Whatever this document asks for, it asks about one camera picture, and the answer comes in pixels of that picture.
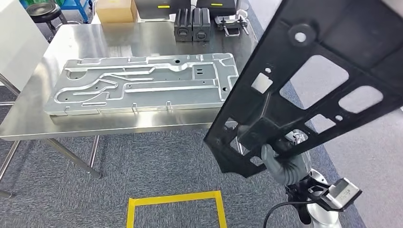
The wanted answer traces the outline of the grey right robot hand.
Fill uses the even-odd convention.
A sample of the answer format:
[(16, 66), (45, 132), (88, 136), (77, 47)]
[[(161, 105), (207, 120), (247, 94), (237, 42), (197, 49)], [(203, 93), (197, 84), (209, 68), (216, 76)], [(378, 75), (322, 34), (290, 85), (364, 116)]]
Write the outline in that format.
[(271, 145), (261, 147), (261, 160), (271, 176), (280, 185), (288, 186), (296, 184), (308, 176), (312, 169), (310, 152), (298, 154), (288, 160), (279, 162), (275, 156), (277, 153)]

